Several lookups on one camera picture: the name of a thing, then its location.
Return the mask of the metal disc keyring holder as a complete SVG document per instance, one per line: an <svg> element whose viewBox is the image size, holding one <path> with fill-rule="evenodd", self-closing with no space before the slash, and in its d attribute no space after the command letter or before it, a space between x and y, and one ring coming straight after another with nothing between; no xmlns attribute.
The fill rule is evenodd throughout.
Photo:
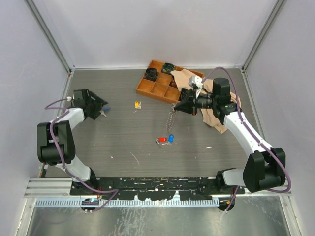
<svg viewBox="0 0 315 236"><path fill-rule="evenodd" d="M174 125L174 122L175 122L175 118L176 118L176 110L175 110L175 106L176 106L176 103L172 103L171 104L171 110L170 110L170 112L169 112L169 114L168 114L168 119L167 119L167 123L166 123L166 131L168 132L168 133L170 133L171 132L171 130L172 130L172 127L173 127L173 125Z"/></svg>

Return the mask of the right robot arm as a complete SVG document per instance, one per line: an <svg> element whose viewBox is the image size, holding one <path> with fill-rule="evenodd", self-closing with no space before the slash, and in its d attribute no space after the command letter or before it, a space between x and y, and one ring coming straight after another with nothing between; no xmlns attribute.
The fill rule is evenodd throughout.
<svg viewBox="0 0 315 236"><path fill-rule="evenodd" d="M285 152L282 148L272 147L247 123L241 108L231 101L229 80L214 79L212 92L208 94L201 94L203 84L199 76L191 76L189 86L184 99L174 109L192 115L196 115L198 109L211 109L248 156L243 169L232 168L217 173L217 190L226 194L234 186L241 186L254 193L283 186Z"/></svg>

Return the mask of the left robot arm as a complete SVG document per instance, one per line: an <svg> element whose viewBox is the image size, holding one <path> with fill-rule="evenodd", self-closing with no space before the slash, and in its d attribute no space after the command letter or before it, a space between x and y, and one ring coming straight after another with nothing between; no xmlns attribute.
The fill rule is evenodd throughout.
<svg viewBox="0 0 315 236"><path fill-rule="evenodd" d="M86 194L101 193L94 171L76 155L72 130L87 118L93 120L104 114L108 102L89 89L77 89L72 96L56 100L46 110L63 113L49 122L37 125L37 157L41 163L55 166L72 178L76 189Z"/></svg>

